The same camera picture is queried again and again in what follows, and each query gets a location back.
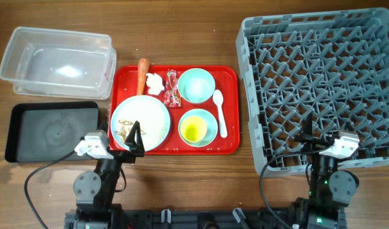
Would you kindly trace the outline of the blue bowl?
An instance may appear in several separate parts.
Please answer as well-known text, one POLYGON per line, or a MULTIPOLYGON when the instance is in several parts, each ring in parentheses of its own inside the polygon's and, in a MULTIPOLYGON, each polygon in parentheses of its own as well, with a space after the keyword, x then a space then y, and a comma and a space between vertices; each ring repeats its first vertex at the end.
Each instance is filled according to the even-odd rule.
POLYGON ((204 109, 191 109, 188 112, 186 112, 179 121, 178 131, 179 131, 179 135, 180 135, 181 139, 186 144, 188 144, 192 147, 197 147, 197 148, 209 145, 211 142, 214 141, 217 134, 219 133, 218 124, 217 124, 215 117, 213 116, 212 113, 210 113, 204 109), (183 139, 183 137, 181 136, 181 132, 179 130, 179 127, 181 125, 182 120, 188 116, 199 116, 199 117, 203 118, 207 123, 207 134, 200 142, 190 143, 190 142, 185 141, 183 139))

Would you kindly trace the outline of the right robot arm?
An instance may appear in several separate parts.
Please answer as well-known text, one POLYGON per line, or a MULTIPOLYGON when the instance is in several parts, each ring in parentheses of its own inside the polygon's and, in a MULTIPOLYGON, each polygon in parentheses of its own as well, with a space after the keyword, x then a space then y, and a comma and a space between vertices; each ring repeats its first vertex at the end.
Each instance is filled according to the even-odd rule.
POLYGON ((350 124, 337 134, 313 135, 312 115, 294 138, 311 157, 308 198, 297 198, 289 207, 287 222, 293 228, 346 228, 345 207, 359 186, 352 172, 339 170, 339 162, 351 158, 360 148, 360 139, 350 124))

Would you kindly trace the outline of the yellow plastic cup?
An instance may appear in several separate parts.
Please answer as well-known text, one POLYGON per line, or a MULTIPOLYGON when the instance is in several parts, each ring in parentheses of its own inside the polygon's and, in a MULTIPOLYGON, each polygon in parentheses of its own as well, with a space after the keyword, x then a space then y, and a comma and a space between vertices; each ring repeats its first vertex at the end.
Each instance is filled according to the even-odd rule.
POLYGON ((188 116, 182 120, 179 130, 185 141, 200 142, 207 134, 207 123, 199 116, 188 116))

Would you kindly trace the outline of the orange carrot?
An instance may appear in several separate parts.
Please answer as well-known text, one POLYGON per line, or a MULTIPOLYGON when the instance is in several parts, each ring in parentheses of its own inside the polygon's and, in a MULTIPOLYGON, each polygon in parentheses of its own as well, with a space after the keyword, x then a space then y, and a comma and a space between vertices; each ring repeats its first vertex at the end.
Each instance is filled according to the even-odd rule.
POLYGON ((146 85, 146 74, 149 70, 149 61, 148 59, 140 59, 138 63, 138 75, 137 75, 137 95, 142 95, 144 93, 146 85))

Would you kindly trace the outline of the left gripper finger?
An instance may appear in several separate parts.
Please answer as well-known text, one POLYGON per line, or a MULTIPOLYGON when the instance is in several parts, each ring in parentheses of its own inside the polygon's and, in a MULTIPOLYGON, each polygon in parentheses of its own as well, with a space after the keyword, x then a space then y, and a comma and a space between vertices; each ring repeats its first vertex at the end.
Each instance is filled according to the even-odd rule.
POLYGON ((135 133, 136 133, 136 148, 137 148, 137 151, 138 152, 144 152, 144 144, 143 144, 143 141, 142 141, 140 125, 137 126, 135 133))
POLYGON ((129 134, 127 135, 124 143, 126 145, 136 145, 136 141, 135 141, 135 136, 139 134, 139 122, 138 121, 135 121, 135 123, 133 124, 132 128, 131 128, 131 131, 129 132, 129 134))

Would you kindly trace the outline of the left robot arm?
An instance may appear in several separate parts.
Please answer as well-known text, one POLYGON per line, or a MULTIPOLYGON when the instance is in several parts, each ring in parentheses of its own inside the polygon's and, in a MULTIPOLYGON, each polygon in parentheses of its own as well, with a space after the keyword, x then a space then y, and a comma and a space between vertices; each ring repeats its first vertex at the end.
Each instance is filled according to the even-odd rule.
POLYGON ((65 217, 65 227, 85 228, 132 228, 128 216, 120 204, 113 203, 113 197, 124 163, 135 163, 137 157, 145 154, 140 123, 135 121, 125 139, 126 151, 109 149, 109 138, 104 130, 87 133, 75 150, 79 155, 87 154, 97 159, 94 171, 80 174, 74 184, 76 213, 65 217))

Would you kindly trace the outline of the white plastic spoon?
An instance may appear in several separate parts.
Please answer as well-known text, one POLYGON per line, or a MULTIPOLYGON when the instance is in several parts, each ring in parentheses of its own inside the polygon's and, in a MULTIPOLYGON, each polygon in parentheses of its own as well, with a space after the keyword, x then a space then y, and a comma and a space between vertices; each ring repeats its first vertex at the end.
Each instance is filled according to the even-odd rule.
POLYGON ((228 130, 222 110, 222 104, 224 102, 224 98, 222 92, 220 90, 215 90, 212 100, 214 104, 217 106, 218 119, 219 119, 219 133, 222 138, 227 138, 228 130))

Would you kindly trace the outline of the white plate with scraps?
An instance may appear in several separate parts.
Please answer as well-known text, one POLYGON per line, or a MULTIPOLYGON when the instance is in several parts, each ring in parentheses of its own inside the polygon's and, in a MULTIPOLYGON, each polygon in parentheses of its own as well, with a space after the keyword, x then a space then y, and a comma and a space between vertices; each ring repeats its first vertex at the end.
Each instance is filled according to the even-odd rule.
POLYGON ((111 116, 111 134, 117 148, 128 149, 125 140, 136 121, 140 123, 145 151, 158 147, 170 130, 170 114, 162 102, 148 95, 130 97, 119 104, 111 116))

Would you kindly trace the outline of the green bowl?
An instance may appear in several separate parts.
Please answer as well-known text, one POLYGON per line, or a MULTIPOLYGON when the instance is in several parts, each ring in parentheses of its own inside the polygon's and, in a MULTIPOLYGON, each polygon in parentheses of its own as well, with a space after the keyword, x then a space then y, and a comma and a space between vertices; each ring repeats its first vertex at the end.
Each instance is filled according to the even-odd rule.
POLYGON ((201 104, 213 95, 215 79, 204 69, 192 68, 181 74, 177 86, 185 101, 191 104, 201 104))

